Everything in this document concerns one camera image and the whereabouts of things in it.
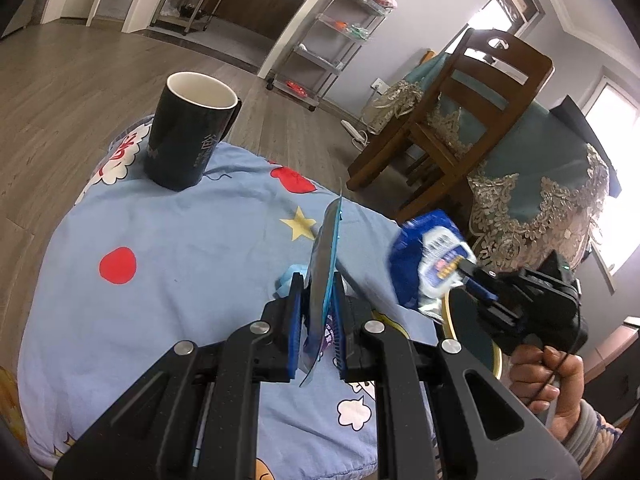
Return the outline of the person's right hand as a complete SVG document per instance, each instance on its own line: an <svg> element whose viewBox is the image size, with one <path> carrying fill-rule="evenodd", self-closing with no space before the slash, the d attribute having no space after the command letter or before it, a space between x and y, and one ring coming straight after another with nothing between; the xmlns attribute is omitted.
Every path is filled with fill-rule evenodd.
<svg viewBox="0 0 640 480"><path fill-rule="evenodd" d="M529 411L538 415L550 408L555 414L549 431L565 440L578 423L584 393L584 362L580 356L552 347L538 349L521 344L511 356L510 390Z"/></svg>

